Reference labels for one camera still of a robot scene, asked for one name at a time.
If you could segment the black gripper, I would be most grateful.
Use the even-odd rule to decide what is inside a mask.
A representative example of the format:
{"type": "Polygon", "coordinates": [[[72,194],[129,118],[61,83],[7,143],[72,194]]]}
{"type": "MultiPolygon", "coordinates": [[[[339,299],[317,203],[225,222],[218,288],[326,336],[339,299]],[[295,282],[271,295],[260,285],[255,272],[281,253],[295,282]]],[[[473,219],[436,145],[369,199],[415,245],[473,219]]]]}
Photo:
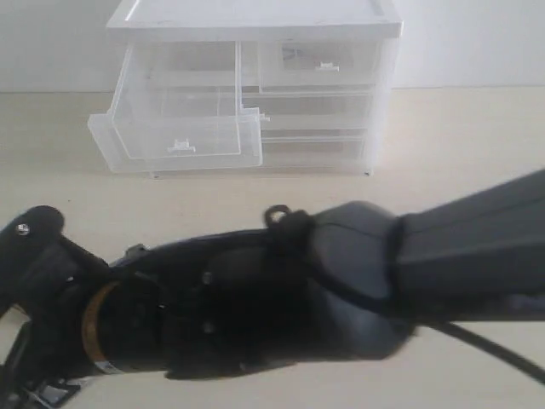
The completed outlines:
{"type": "Polygon", "coordinates": [[[70,381],[98,374],[83,350],[82,315],[108,277],[107,263],[85,251],[2,251],[1,309],[17,305],[29,317],[1,366],[3,408],[26,408],[44,386],[73,394],[70,381]]]}

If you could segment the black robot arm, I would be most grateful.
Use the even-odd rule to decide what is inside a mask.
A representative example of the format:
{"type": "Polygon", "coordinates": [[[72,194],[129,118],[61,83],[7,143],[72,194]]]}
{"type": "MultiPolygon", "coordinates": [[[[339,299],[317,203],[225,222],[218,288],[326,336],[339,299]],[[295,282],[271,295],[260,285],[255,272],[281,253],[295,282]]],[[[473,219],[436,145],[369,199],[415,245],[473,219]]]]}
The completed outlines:
{"type": "Polygon", "coordinates": [[[383,360],[420,327],[543,382],[540,366],[464,328],[544,318],[542,171],[415,214],[274,205],[264,222],[107,263],[64,235],[56,208],[17,216],[1,232],[1,310],[27,320],[1,365],[2,407],[61,408],[89,377],[383,360]]]}

